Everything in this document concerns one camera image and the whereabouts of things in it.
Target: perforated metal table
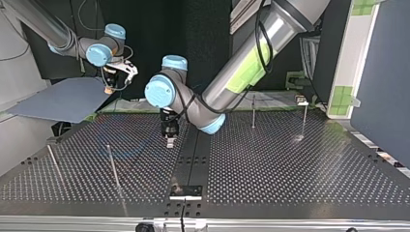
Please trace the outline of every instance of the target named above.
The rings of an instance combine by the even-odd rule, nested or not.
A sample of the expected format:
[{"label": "perforated metal table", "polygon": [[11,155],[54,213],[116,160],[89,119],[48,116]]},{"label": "perforated metal table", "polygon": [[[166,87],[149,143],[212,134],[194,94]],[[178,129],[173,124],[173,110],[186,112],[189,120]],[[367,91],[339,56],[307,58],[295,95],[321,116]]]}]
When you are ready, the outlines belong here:
[{"label": "perforated metal table", "polygon": [[[158,115],[101,115],[52,146],[58,165],[44,149],[1,177],[0,215],[410,221],[410,180],[322,112],[251,117],[213,136],[182,120],[169,150]],[[176,185],[202,200],[170,201]]]}]

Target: black backdrop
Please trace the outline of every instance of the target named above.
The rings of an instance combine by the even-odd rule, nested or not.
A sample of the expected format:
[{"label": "black backdrop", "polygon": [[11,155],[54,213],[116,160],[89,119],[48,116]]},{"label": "black backdrop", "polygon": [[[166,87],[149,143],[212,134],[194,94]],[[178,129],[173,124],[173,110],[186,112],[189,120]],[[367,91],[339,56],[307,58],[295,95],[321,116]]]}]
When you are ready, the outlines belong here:
[{"label": "black backdrop", "polygon": [[[41,0],[45,6],[78,36],[98,37],[78,22],[77,10],[83,0]],[[231,0],[88,0],[82,19],[89,27],[103,28],[105,23],[118,23],[127,30],[126,44],[134,50],[132,62],[139,75],[122,93],[124,99],[143,98],[143,89],[151,76],[161,69],[161,58],[179,54],[189,61],[189,86],[203,91],[231,55],[229,35]],[[244,29],[245,39],[252,26]],[[30,29],[25,32],[43,79],[78,77],[78,62],[49,51],[46,42]],[[275,59],[274,71],[263,78],[255,90],[283,90],[287,72],[302,69],[299,38],[295,38]],[[87,66],[87,75],[96,70]]]}]

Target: robotic arm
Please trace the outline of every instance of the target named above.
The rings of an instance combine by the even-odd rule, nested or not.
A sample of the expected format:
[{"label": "robotic arm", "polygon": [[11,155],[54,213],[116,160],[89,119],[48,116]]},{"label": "robotic arm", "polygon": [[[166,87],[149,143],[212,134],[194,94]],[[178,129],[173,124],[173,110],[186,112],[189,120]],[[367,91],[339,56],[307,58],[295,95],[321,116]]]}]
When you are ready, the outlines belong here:
[{"label": "robotic arm", "polygon": [[80,38],[37,0],[3,0],[3,3],[8,11],[45,39],[52,52],[84,58],[96,67],[104,67],[106,93],[117,90],[113,73],[122,71],[129,75],[123,89],[137,74],[136,67],[122,58],[126,39],[126,30],[122,26],[107,24],[104,36],[99,40]]},{"label": "robotic arm", "polygon": [[[298,34],[313,28],[330,0],[272,0],[269,15],[263,22],[267,35],[260,35],[259,43],[252,33],[236,54],[227,62],[201,96],[185,85],[187,60],[180,56],[165,56],[162,71],[145,88],[148,102],[158,108],[185,114],[200,130],[213,134],[225,120],[226,108],[247,87],[254,86],[265,75],[259,54],[264,62],[272,52],[275,57]],[[175,131],[170,120],[168,131]]]}]

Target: white wall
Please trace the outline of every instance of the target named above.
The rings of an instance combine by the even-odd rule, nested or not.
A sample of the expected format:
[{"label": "white wall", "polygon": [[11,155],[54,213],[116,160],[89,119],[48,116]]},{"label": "white wall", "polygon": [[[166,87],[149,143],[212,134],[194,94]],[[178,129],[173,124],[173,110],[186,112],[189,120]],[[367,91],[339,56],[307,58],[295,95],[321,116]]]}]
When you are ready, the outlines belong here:
[{"label": "white wall", "polygon": [[[18,21],[12,15],[7,16],[21,32]],[[20,54],[26,46],[0,13],[0,60]],[[17,59],[0,61],[0,175],[42,149],[52,136],[50,126],[55,122],[4,112],[46,87],[30,50]]]}]

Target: blue joint cap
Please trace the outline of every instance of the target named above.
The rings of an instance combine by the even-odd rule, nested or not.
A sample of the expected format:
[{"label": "blue joint cap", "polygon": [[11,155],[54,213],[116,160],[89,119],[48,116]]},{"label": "blue joint cap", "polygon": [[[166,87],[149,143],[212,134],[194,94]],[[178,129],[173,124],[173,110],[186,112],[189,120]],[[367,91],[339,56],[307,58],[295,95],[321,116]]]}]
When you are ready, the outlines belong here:
[{"label": "blue joint cap", "polygon": [[200,130],[208,134],[214,134],[220,130],[220,127],[222,127],[223,123],[225,122],[225,119],[226,119],[225,114],[221,114],[214,122],[212,122],[210,125],[204,128],[200,128]]},{"label": "blue joint cap", "polygon": [[145,98],[154,107],[168,107],[175,101],[175,87],[166,76],[158,74],[145,86]]},{"label": "blue joint cap", "polygon": [[55,46],[50,45],[49,43],[48,43],[47,45],[48,45],[48,48],[50,48],[50,50],[51,50],[53,53],[61,55],[60,52],[58,52],[58,50],[57,50],[57,48],[56,48]]},{"label": "blue joint cap", "polygon": [[112,53],[108,46],[101,43],[95,43],[88,47],[85,56],[91,64],[97,67],[102,67],[111,60]]},{"label": "blue joint cap", "polygon": [[188,70],[188,61],[182,56],[167,55],[162,58],[162,66],[177,70]]},{"label": "blue joint cap", "polygon": [[115,37],[121,40],[124,40],[126,38],[126,29],[115,23],[106,24],[105,33],[108,36]]}]

